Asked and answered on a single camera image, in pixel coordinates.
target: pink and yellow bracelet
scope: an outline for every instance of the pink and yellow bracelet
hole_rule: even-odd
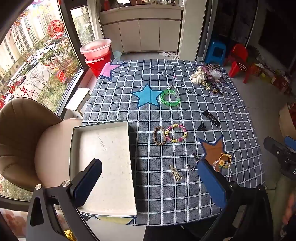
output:
[[[169,135],[168,135],[169,131],[170,131],[172,128],[174,128],[174,127],[180,127],[180,128],[183,129],[183,133],[184,133],[184,134],[183,134],[183,136],[180,137],[179,139],[172,139],[172,138],[170,138]],[[187,130],[186,130],[186,128],[185,128],[183,125],[181,125],[181,124],[173,124],[173,125],[170,125],[170,126],[167,127],[167,129],[166,129],[166,131],[165,131],[165,138],[166,138],[168,141],[172,142],[172,143],[176,143],[176,142],[179,142],[179,141],[183,141],[183,140],[186,138],[186,136],[187,136]]]

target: pink star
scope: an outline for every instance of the pink star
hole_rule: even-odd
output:
[[[105,77],[108,80],[112,80],[112,73],[113,70],[123,66],[124,64],[110,64],[110,63],[106,63],[104,68],[101,71],[100,76]]]

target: television screen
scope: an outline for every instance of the television screen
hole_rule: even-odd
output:
[[[296,51],[296,38],[276,13],[267,11],[259,44],[289,67]]]

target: orange star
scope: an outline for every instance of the orange star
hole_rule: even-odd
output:
[[[221,156],[221,153],[225,154],[223,150],[223,136],[221,135],[215,143],[209,143],[203,139],[199,138],[199,141],[202,145],[205,155],[202,159],[206,159],[207,162],[212,166],[213,163],[218,160]],[[221,160],[228,161],[227,157],[222,157]],[[219,163],[215,165],[215,170],[219,170]]]

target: white stool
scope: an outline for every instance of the white stool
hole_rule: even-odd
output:
[[[66,109],[74,111],[78,113],[81,118],[83,118],[83,114],[81,113],[81,108],[85,105],[85,103],[89,100],[91,95],[89,91],[91,89],[88,88],[78,88],[73,97],[70,99],[68,104],[66,105]]]

